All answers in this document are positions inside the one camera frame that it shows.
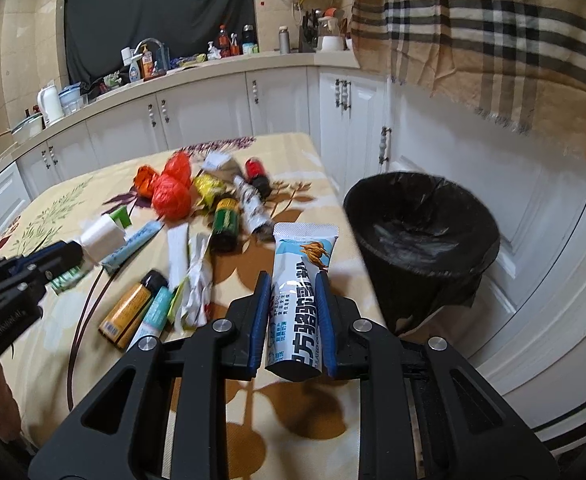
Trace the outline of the white brown wrapper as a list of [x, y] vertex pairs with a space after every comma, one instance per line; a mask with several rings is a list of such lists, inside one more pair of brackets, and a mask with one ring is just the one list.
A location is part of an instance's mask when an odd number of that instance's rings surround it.
[[271, 240], [274, 224], [262, 204], [259, 192], [238, 174], [233, 178], [233, 185], [240, 203], [245, 232], [258, 240]]

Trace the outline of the white packet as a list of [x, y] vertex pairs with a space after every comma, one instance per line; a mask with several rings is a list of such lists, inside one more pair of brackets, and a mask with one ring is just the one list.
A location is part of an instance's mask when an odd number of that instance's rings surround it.
[[169, 289], [173, 292], [182, 284], [190, 267], [188, 222], [167, 230]]

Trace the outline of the teal capped tube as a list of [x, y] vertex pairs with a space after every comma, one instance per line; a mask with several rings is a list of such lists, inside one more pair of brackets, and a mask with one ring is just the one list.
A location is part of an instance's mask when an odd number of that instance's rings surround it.
[[144, 337], [159, 337], [163, 333], [171, 301], [172, 291], [167, 287], [159, 289], [148, 310], [146, 310], [140, 326], [134, 333], [127, 347], [128, 350]]

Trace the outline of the white paper roll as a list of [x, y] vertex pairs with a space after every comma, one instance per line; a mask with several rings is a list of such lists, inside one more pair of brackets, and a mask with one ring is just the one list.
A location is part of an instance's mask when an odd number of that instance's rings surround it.
[[125, 242], [125, 231], [109, 214], [103, 214], [79, 237], [84, 256], [92, 263], [100, 263]]

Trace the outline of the orange black lighter bottle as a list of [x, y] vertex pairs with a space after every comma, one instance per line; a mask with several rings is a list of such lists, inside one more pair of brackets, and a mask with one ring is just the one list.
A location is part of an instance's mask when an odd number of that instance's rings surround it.
[[125, 351], [142, 322], [146, 309], [166, 287], [166, 278], [157, 270], [149, 270], [130, 287], [99, 325], [99, 333], [115, 348]]

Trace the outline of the red black bottle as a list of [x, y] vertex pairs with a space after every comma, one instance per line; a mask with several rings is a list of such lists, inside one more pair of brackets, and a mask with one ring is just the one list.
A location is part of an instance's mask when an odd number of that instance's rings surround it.
[[245, 162], [245, 171], [247, 182], [253, 188], [256, 188], [262, 200], [266, 200], [270, 196], [272, 188], [261, 160], [257, 157], [247, 159]]

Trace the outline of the yellow snack wrapper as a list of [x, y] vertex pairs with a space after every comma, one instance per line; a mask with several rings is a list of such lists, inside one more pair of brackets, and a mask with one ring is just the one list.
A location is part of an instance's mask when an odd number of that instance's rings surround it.
[[193, 179], [193, 184], [196, 192], [201, 197], [201, 202], [208, 210], [213, 210], [227, 191], [227, 185], [223, 180], [211, 174], [199, 174]]

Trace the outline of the red plastic bag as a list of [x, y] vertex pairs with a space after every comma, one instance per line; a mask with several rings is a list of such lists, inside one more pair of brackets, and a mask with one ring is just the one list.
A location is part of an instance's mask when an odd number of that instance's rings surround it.
[[168, 221], [186, 218], [192, 208], [191, 164], [185, 151], [175, 152], [153, 184], [152, 206]]

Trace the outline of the silver foil bag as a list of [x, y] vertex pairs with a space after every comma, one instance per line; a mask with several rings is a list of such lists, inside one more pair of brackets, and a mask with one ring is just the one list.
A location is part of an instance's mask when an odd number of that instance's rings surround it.
[[236, 177], [244, 178], [242, 167], [229, 153], [211, 151], [202, 163], [205, 174], [232, 183]]

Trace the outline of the orange wrapper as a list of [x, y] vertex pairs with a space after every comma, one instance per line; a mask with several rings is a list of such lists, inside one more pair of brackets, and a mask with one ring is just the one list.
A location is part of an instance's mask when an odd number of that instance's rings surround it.
[[150, 200], [153, 197], [154, 185], [159, 173], [151, 166], [144, 165], [138, 168], [133, 178], [133, 187], [142, 198]]

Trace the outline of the light blue tube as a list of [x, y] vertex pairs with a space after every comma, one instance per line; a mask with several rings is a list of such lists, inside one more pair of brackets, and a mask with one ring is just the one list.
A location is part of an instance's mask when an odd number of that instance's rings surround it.
[[107, 275], [114, 275], [136, 252], [148, 244], [163, 229], [163, 226], [163, 222], [159, 220], [149, 221], [139, 231], [126, 238], [122, 247], [119, 247], [101, 261], [102, 269]]

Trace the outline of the grey thermos bottle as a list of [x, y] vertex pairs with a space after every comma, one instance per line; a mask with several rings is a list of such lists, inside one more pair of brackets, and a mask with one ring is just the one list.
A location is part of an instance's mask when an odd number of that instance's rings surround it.
[[286, 26], [279, 27], [279, 51], [281, 54], [291, 53], [290, 32]]

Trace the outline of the orange soap bottle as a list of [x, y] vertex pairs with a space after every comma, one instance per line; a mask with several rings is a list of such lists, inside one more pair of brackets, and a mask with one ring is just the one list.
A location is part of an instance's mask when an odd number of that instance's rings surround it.
[[141, 62], [143, 79], [150, 79], [154, 72], [154, 58], [153, 53], [146, 44], [143, 46]]

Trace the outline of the chrome sink faucet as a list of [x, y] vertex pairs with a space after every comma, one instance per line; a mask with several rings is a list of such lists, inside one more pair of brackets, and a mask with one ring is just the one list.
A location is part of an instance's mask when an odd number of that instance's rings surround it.
[[168, 50], [168, 47], [166, 46], [166, 44], [164, 44], [160, 40], [152, 38], [152, 37], [148, 37], [148, 38], [142, 39], [133, 50], [134, 56], [140, 55], [139, 62], [141, 63], [142, 76], [143, 76], [143, 73], [142, 73], [141, 58], [142, 58], [144, 44], [146, 44], [148, 46], [148, 48], [151, 50], [151, 52], [153, 53], [154, 72], [153, 72], [152, 77], [155, 77], [157, 75], [159, 75], [159, 76], [165, 75], [169, 70], [169, 50]]

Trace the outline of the plaid beige hanging cloth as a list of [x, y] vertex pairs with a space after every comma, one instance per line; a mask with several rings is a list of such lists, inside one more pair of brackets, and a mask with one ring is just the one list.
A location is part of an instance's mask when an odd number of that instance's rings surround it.
[[354, 0], [366, 72], [586, 159], [586, 0]]

